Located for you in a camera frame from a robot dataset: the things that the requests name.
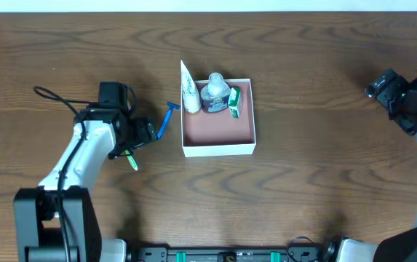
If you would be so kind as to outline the green toothbrush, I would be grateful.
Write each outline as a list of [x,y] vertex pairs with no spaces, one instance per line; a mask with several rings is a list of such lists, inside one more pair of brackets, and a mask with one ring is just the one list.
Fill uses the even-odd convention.
[[136,160],[133,156],[133,151],[132,150],[126,150],[125,155],[128,159],[128,162],[130,163],[131,167],[133,168],[133,170],[138,171],[138,163],[136,162]]

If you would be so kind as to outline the blue disposable razor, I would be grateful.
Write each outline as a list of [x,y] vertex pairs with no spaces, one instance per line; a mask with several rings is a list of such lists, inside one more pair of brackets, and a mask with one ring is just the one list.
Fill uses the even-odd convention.
[[170,121],[170,119],[172,117],[172,112],[174,110],[176,110],[176,111],[179,111],[180,110],[180,106],[178,104],[175,104],[175,103],[170,102],[170,101],[167,101],[167,107],[168,107],[167,113],[166,113],[166,115],[165,115],[165,117],[163,119],[163,122],[161,124],[161,127],[160,127],[160,129],[159,129],[159,131],[157,133],[157,139],[158,140],[161,140],[162,139],[162,136],[163,136],[163,134],[164,134],[164,132],[165,132],[165,130],[167,128],[167,125],[169,124],[169,121]]

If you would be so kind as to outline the white Pantene tube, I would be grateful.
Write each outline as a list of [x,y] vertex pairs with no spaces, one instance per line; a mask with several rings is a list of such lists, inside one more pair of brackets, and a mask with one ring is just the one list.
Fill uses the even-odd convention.
[[202,107],[199,90],[184,62],[180,61],[181,95],[185,111],[197,115]]

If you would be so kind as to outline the green white soap box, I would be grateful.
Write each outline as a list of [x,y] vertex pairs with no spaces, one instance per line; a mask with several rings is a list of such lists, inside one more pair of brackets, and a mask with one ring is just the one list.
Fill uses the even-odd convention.
[[242,112],[242,91],[239,87],[231,88],[228,100],[228,107],[231,116],[235,119],[238,119]]

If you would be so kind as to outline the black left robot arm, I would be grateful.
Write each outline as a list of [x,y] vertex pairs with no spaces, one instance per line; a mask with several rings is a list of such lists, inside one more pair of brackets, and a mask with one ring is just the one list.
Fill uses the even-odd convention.
[[151,118],[127,111],[85,109],[53,170],[13,200],[19,261],[125,261],[127,243],[102,237],[91,190],[107,158],[156,139]]

